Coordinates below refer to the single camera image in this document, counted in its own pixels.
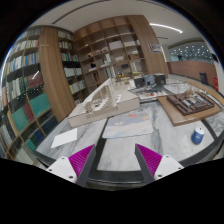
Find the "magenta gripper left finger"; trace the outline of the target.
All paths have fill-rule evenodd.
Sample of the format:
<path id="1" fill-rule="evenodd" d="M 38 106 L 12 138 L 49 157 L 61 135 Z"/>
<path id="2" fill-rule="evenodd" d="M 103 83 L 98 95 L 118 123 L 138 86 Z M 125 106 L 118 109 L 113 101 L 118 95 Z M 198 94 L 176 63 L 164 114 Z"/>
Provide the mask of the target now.
<path id="1" fill-rule="evenodd" d="M 70 157 L 60 157 L 47 168 L 47 171 L 85 187 L 95 156 L 95 145 L 90 145 Z"/>

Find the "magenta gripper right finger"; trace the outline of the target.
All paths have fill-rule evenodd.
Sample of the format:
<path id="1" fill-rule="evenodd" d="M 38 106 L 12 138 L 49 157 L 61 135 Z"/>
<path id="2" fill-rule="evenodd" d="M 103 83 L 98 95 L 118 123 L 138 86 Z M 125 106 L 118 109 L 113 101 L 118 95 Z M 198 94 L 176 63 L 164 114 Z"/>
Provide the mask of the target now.
<path id="1" fill-rule="evenodd" d="M 183 169 L 183 166 L 170 155 L 160 155 L 140 144 L 135 145 L 135 155 L 146 184 Z"/>

